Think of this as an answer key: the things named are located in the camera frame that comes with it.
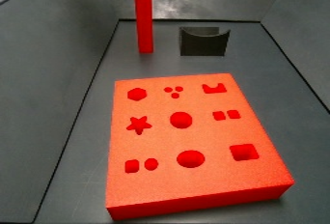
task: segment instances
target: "red rectangular block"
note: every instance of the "red rectangular block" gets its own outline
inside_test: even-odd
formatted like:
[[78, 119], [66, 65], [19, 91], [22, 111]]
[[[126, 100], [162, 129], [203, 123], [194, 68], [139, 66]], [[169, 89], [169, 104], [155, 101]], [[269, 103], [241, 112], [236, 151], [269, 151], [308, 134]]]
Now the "red rectangular block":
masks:
[[115, 220], [276, 199], [294, 180], [229, 73], [117, 82]]
[[153, 0], [135, 0], [135, 14], [139, 52], [153, 53]]

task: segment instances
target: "shape sorter board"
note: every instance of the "shape sorter board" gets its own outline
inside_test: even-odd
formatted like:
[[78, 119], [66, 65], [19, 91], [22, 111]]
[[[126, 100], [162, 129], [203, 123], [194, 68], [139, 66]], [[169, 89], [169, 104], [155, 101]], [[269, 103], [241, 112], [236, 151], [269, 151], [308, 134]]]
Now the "shape sorter board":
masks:
[[294, 180], [229, 73], [117, 82], [115, 220], [278, 198]]

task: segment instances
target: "gray table surface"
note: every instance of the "gray table surface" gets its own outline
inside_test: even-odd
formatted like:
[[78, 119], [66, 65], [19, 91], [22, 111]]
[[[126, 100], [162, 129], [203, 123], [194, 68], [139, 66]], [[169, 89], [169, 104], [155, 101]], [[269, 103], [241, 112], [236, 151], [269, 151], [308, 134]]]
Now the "gray table surface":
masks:
[[[233, 30], [225, 57], [181, 57], [179, 26]], [[130, 223], [329, 223], [330, 117], [261, 24], [155, 22], [155, 53], [121, 22], [103, 58], [36, 223], [111, 223], [105, 208], [114, 82], [230, 72], [297, 181], [280, 200], [129, 220]]]

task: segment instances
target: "small round hole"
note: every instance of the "small round hole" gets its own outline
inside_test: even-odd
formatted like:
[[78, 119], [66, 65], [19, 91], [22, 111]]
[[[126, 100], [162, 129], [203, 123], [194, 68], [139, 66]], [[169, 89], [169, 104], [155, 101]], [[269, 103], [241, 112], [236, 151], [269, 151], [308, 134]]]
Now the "small round hole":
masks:
[[193, 117], [187, 112], [175, 112], [170, 116], [170, 123], [177, 128], [187, 128], [193, 124]]
[[166, 88], [165, 88], [165, 91], [166, 91], [167, 93], [170, 93], [170, 92], [173, 91], [173, 89], [171, 89], [170, 87], [166, 87]]
[[147, 170], [154, 171], [159, 167], [159, 161], [155, 158], [149, 158], [145, 162]]
[[173, 94], [171, 94], [171, 97], [173, 97], [173, 98], [179, 98], [181, 96], [179, 96], [178, 93], [173, 93]]
[[205, 162], [205, 156], [199, 151], [185, 151], [177, 157], [181, 166], [187, 168], [199, 167]]
[[181, 86], [175, 87], [175, 91], [182, 92], [183, 91], [183, 87], [181, 87]]

